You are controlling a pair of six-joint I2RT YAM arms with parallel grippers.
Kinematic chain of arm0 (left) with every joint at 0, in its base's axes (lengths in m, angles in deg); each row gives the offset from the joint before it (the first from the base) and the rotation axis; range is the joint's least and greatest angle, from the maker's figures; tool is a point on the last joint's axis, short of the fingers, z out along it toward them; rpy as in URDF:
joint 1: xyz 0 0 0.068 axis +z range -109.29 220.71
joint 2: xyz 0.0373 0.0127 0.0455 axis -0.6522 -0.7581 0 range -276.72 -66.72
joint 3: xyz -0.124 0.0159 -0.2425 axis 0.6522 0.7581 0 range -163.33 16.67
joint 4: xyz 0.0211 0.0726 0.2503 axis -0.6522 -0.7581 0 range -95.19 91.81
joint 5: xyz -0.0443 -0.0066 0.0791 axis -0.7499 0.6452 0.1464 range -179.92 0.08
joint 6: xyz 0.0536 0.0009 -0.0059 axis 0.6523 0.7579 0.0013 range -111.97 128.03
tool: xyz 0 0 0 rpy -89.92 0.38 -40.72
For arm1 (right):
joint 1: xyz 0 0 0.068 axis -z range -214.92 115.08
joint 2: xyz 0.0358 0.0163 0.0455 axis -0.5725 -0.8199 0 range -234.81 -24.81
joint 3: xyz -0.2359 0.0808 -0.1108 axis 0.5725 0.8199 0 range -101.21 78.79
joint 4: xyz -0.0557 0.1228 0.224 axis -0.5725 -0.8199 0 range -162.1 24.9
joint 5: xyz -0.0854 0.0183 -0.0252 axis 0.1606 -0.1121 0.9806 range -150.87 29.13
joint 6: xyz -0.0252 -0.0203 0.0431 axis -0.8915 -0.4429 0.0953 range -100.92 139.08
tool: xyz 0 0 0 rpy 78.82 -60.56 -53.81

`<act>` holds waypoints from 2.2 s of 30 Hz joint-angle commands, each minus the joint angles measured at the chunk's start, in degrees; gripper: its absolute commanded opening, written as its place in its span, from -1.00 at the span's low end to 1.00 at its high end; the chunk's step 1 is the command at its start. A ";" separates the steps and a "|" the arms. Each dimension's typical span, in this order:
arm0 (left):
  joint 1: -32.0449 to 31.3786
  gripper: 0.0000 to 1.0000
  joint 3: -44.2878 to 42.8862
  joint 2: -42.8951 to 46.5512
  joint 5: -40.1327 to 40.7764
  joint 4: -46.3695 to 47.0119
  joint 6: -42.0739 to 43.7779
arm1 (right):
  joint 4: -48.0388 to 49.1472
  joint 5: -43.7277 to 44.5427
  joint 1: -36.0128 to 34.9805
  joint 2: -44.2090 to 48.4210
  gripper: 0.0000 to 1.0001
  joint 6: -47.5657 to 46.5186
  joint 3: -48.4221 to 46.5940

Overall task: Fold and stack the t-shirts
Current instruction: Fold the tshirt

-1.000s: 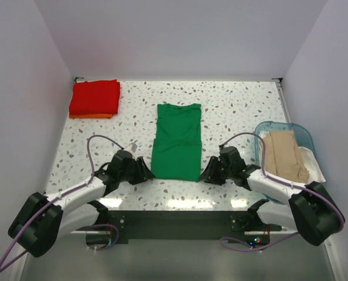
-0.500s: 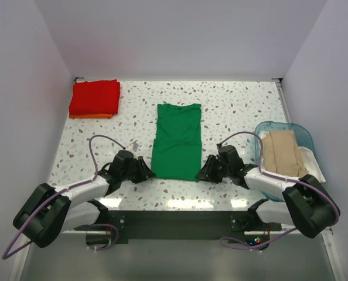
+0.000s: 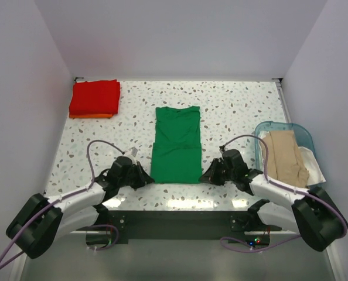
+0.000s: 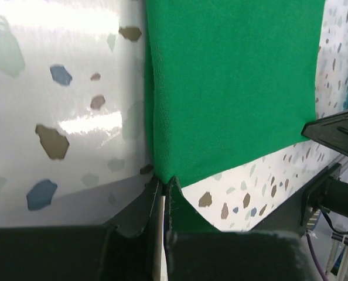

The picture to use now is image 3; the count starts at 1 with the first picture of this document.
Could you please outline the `green t shirt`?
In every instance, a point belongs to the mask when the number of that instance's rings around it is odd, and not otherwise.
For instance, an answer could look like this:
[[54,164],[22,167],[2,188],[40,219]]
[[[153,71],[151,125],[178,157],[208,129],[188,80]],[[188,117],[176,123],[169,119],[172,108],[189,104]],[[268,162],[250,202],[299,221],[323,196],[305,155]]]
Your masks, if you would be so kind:
[[200,107],[157,107],[151,177],[160,184],[198,184],[202,175]]

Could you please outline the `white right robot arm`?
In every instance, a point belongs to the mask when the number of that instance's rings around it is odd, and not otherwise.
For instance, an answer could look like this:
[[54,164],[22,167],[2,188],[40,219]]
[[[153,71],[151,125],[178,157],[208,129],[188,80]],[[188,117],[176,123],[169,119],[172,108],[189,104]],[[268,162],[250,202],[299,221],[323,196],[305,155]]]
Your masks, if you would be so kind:
[[299,234],[308,246],[322,252],[348,230],[347,221],[323,188],[302,189],[266,178],[262,171],[249,168],[237,149],[213,159],[199,181],[215,186],[229,181],[239,191],[259,197],[239,220],[246,231],[280,227]]

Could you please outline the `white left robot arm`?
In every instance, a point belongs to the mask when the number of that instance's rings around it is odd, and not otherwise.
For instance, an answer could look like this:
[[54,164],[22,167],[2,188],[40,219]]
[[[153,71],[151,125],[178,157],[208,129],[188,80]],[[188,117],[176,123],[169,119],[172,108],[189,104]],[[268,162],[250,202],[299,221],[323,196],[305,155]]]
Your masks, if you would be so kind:
[[136,190],[154,180],[140,162],[119,156],[91,183],[60,196],[32,195],[6,229],[6,235],[31,259],[43,255],[60,237],[80,228],[103,229],[110,221],[104,202],[120,188]]

